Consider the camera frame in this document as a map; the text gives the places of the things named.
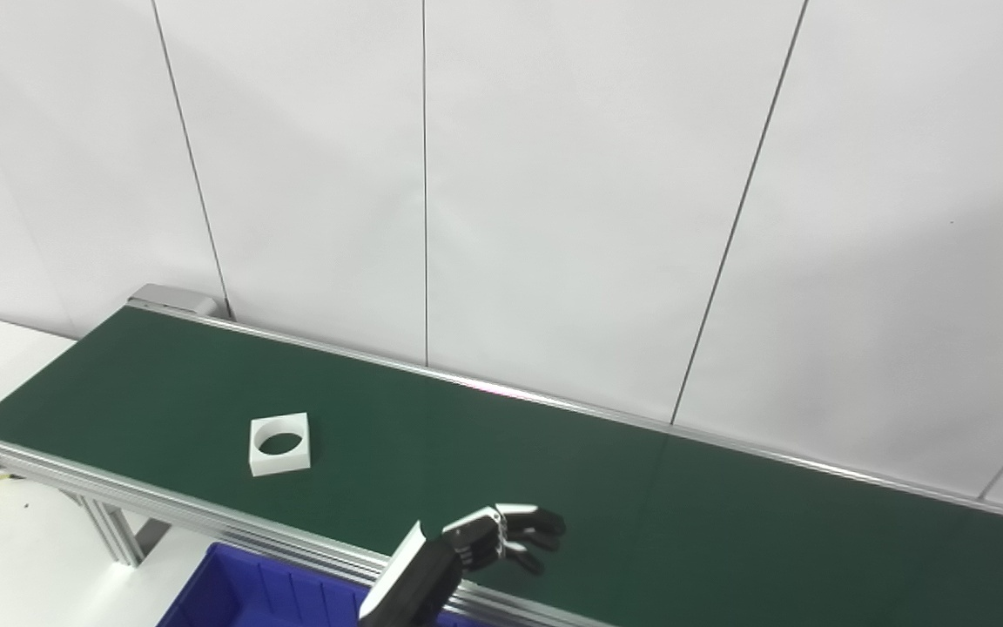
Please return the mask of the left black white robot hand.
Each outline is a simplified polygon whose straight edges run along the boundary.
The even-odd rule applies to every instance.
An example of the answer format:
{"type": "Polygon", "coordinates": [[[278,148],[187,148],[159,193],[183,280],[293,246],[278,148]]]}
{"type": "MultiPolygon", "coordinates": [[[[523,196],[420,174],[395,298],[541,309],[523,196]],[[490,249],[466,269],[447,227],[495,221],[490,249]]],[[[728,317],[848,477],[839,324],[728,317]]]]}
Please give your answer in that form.
{"type": "Polygon", "coordinates": [[[517,563],[534,576],[544,574],[533,549],[560,549],[564,517],[533,504],[497,503],[477,509],[427,536],[416,522],[358,610],[360,626],[430,626],[466,574],[498,561],[517,563]]]}

